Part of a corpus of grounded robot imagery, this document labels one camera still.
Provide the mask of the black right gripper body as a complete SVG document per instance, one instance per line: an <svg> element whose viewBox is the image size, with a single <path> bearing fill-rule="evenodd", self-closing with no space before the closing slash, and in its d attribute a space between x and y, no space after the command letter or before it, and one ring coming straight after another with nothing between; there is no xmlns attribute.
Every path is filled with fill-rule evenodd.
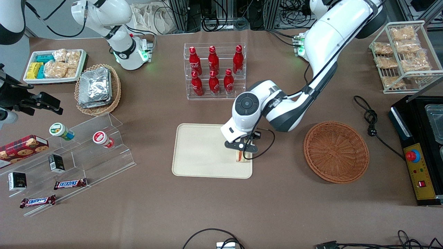
<svg viewBox="0 0 443 249"><path fill-rule="evenodd" d="M1 87L0 107L7 110L15 110L33 116L37 101L35 94L28 92L27 89L18 87Z"/></svg>

